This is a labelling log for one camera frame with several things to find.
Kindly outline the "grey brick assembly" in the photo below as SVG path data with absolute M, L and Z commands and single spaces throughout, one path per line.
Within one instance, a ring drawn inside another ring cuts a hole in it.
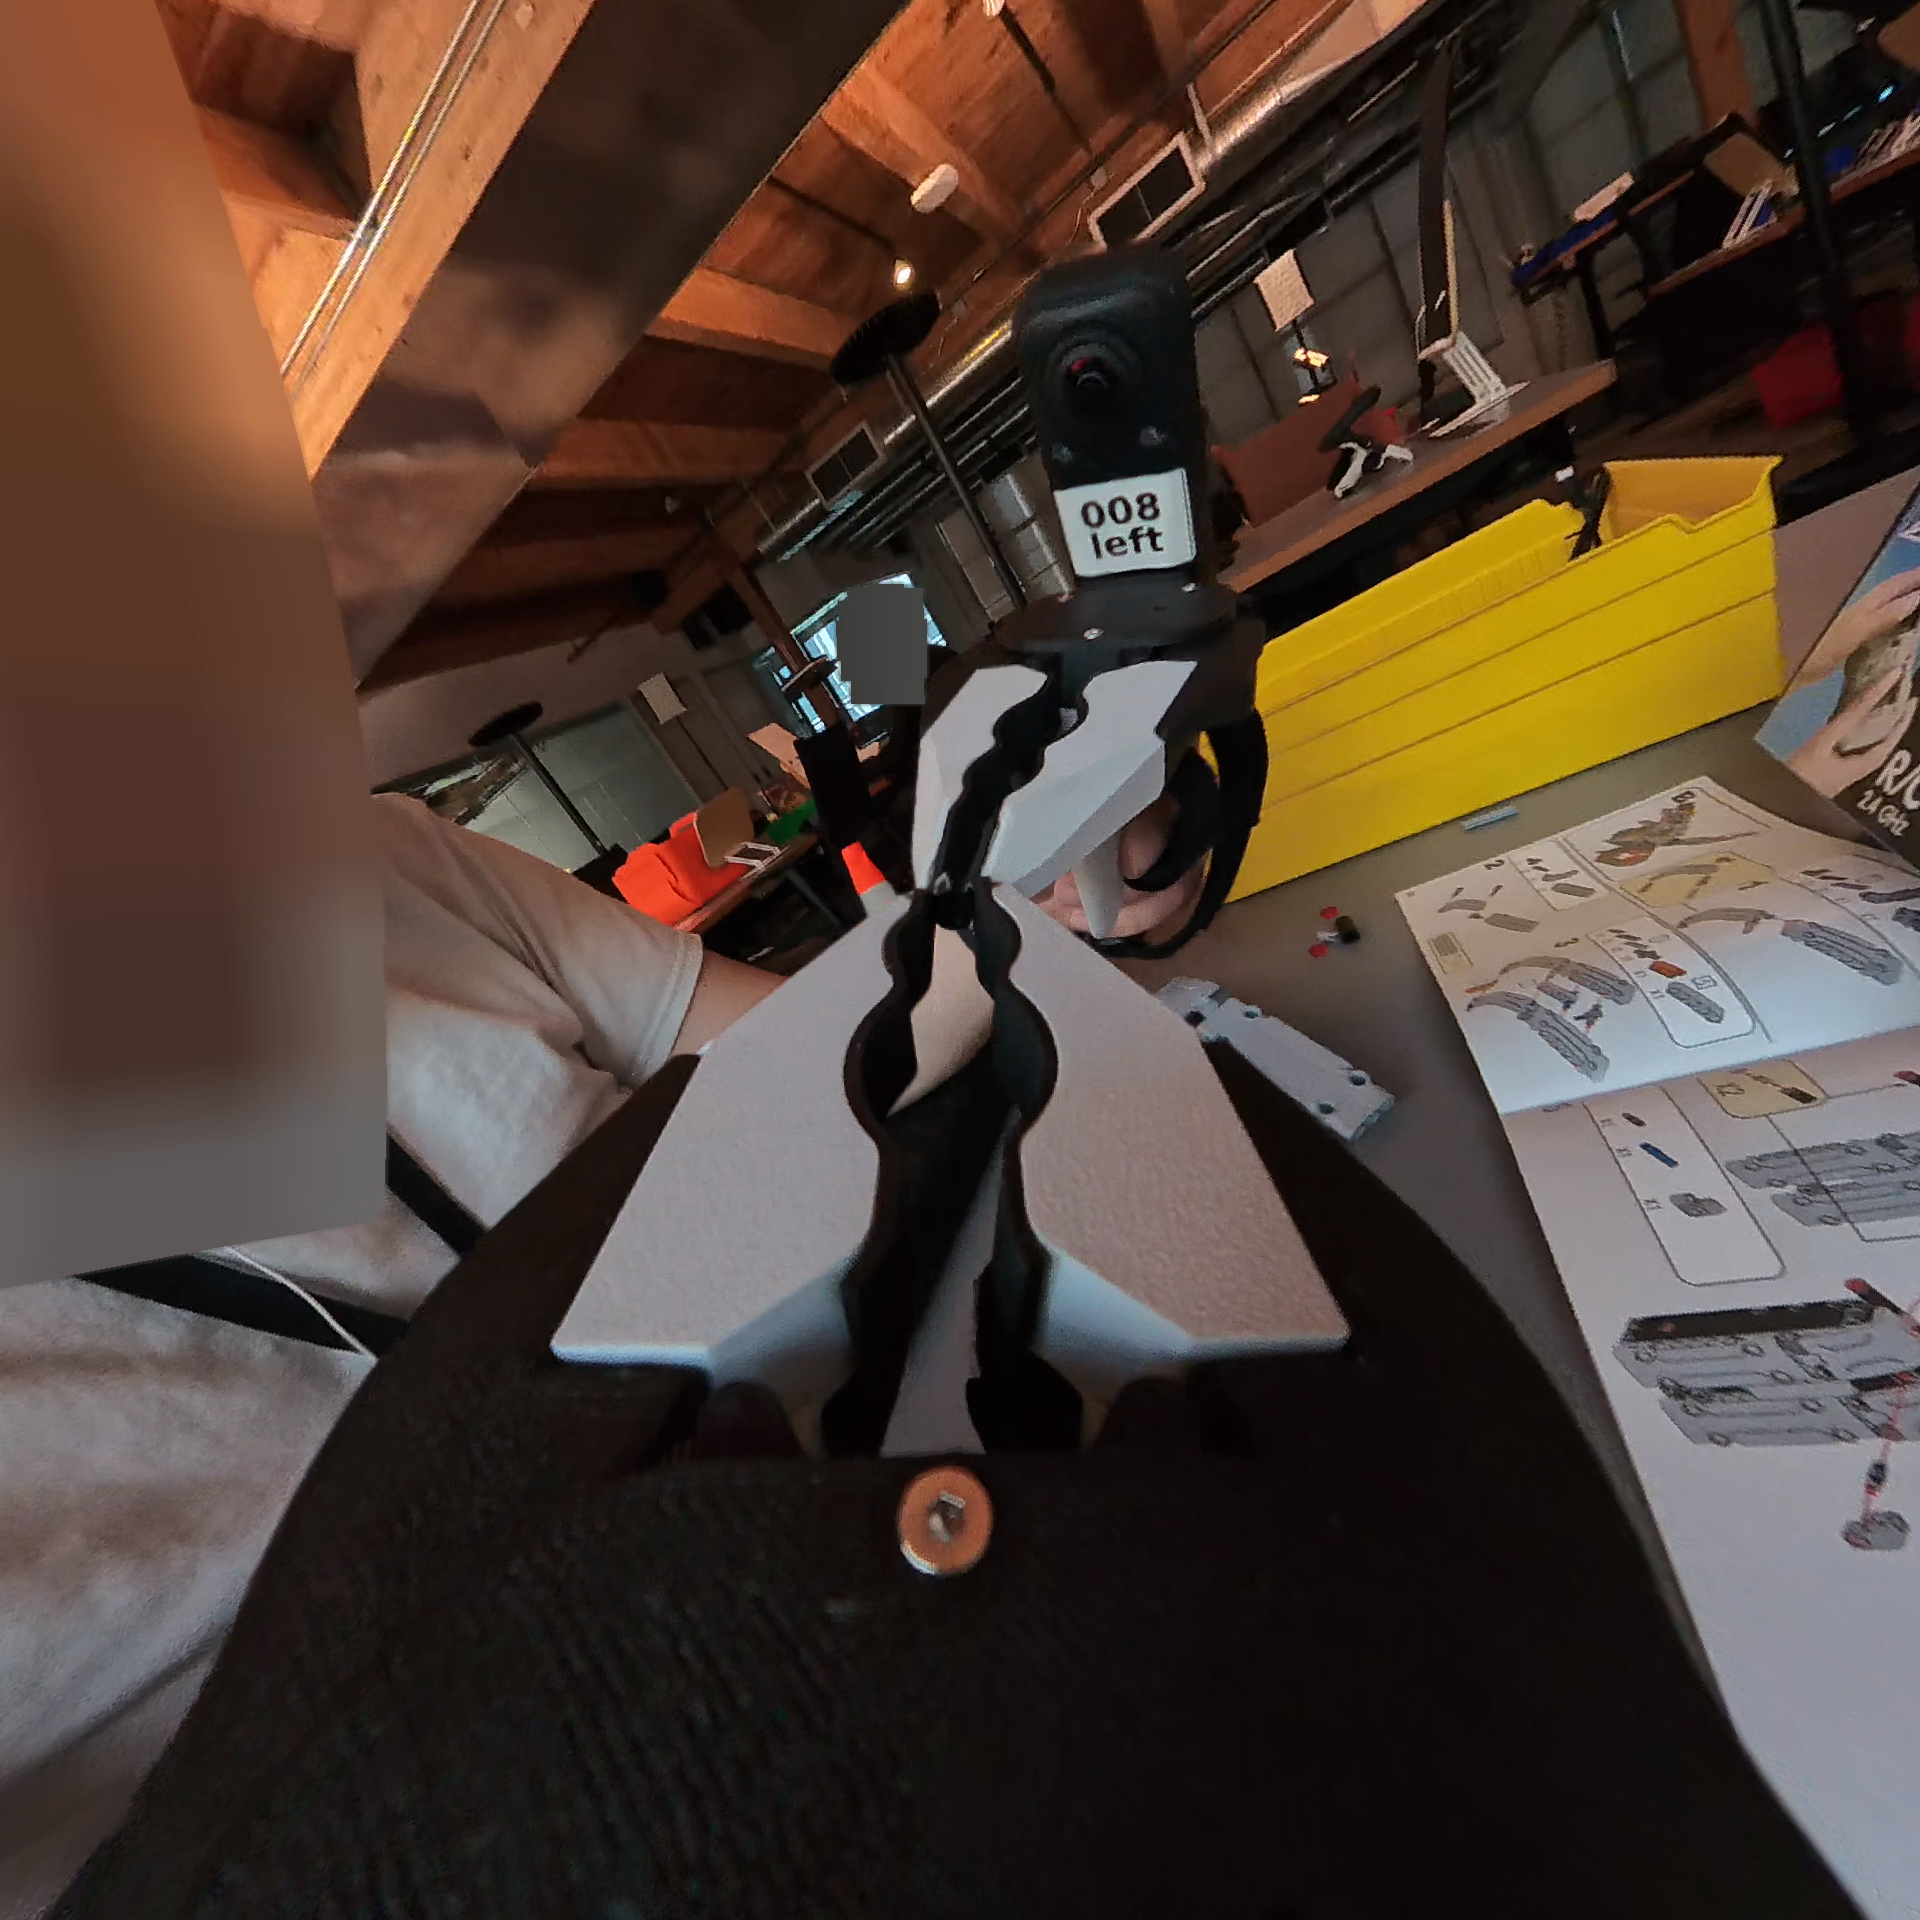
M 1157 987 L 1157 1000 L 1196 1029 L 1201 1042 L 1233 1053 L 1345 1144 L 1367 1135 L 1396 1104 L 1367 1072 L 1212 981 L 1175 976 Z

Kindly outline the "red crate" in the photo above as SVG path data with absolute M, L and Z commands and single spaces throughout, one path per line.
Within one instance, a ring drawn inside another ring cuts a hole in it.
M 1751 368 L 1767 429 L 1788 430 L 1841 407 L 1839 363 L 1824 326 L 1796 329 Z

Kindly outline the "white ceiling vent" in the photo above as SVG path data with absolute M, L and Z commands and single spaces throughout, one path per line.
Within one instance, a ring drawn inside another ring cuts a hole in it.
M 1207 175 L 1185 134 L 1155 152 L 1088 215 L 1088 237 L 1097 249 L 1126 249 L 1160 234 L 1179 213 L 1198 205 Z

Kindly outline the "wooden table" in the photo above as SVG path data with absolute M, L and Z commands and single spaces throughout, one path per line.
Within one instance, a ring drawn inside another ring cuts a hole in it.
M 1385 536 L 1423 525 L 1452 510 L 1473 490 L 1487 490 L 1499 462 L 1528 458 L 1549 474 L 1571 464 L 1571 416 L 1576 407 L 1614 390 L 1615 360 L 1531 381 L 1507 405 L 1503 419 L 1457 422 L 1441 439 L 1419 439 L 1411 462 L 1387 462 L 1353 494 L 1319 490 L 1281 515 L 1244 528 L 1221 583 L 1252 592 L 1261 583 L 1315 566 L 1320 554 L 1344 559 L 1353 543 L 1381 544 Z

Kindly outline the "orange sofa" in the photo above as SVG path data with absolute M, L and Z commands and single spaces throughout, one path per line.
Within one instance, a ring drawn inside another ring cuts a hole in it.
M 645 917 L 694 936 L 707 936 L 767 885 L 795 874 L 801 858 L 819 846 L 815 837 L 804 833 L 772 858 L 733 858 L 713 867 L 691 821 L 684 829 L 636 848 L 612 877 L 612 885 L 622 902 Z

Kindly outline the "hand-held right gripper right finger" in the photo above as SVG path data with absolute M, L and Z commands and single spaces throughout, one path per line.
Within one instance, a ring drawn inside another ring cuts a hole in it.
M 988 887 L 988 984 L 1007 1104 L 988 1414 L 1336 1354 L 1348 1320 L 1204 1042 L 1007 885 Z

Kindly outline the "silver ventilation duct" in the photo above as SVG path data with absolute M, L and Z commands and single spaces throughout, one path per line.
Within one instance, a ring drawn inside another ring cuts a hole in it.
M 1200 320 L 1228 293 L 1229 278 L 1252 257 L 1307 234 L 1333 185 L 1353 167 L 1348 152 L 1408 111 L 1411 90 L 1452 35 L 1441 9 L 1429 6 L 1361 54 L 1319 64 L 1299 80 L 1261 80 L 1231 113 L 1208 125 L 1191 171 L 1200 192 L 1140 239 L 1181 272 Z M 997 322 L 939 373 L 924 403 L 956 464 L 1016 445 L 1027 410 L 1016 397 L 1013 326 Z M 924 487 L 941 490 L 927 434 L 900 398 L 855 425 L 871 461 L 828 499 L 795 506 L 757 539 L 755 560 L 790 560 L 814 544 L 861 544 L 909 517 Z

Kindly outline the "blue toy box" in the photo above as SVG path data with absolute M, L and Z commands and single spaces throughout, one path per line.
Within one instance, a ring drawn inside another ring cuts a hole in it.
M 1782 536 L 1791 672 L 1757 745 L 1917 865 L 1917 480 L 1904 471 Z

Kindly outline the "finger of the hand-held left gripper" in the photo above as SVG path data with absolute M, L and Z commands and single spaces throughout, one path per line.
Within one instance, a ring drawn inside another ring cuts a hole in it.
M 1057 734 L 1057 681 L 1024 663 L 959 675 L 918 741 L 909 856 L 913 891 L 956 896 L 984 870 L 1003 802 Z
M 1143 662 L 1092 677 L 1071 731 L 999 813 L 982 879 L 1057 907 L 1092 942 L 1145 941 L 1200 894 L 1204 789 L 1171 795 L 1160 726 L 1193 662 Z

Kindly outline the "yellow plastic bin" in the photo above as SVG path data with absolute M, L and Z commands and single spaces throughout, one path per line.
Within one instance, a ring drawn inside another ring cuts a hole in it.
M 1607 464 L 1591 552 L 1534 501 L 1272 638 L 1229 902 L 1776 701 L 1777 462 Z

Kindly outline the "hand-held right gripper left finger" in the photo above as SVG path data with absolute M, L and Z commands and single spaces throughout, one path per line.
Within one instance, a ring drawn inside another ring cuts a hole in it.
M 877 1451 L 937 1289 L 937 1208 L 884 1136 L 927 925 L 884 905 L 713 1040 L 551 1341 L 572 1362 L 767 1389 L 821 1451 Z

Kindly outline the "instruction booklet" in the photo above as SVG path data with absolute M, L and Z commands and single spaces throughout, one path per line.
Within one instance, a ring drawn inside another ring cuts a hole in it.
M 1689 792 L 1647 824 L 1525 845 L 1519 890 L 1593 922 L 1528 954 L 1523 998 L 1471 986 L 1599 1090 L 1507 1115 L 1574 1320 L 1747 1752 L 1868 1915 L 1917 1913 L 1917 1032 L 1619 1089 L 1628 1057 L 1789 1014 L 1681 931 L 1727 885 L 1784 881 L 1724 846 L 1767 829 Z M 1825 919 L 1719 907 L 1879 991 L 1915 957 Z

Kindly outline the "monitor on white stand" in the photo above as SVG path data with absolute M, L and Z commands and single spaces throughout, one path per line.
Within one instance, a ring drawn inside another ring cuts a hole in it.
M 1419 87 L 1414 249 L 1419 305 L 1413 319 L 1422 433 L 1444 439 L 1508 419 L 1519 386 L 1471 342 L 1457 298 L 1456 224 L 1448 205 L 1448 117 L 1465 33 L 1439 39 Z

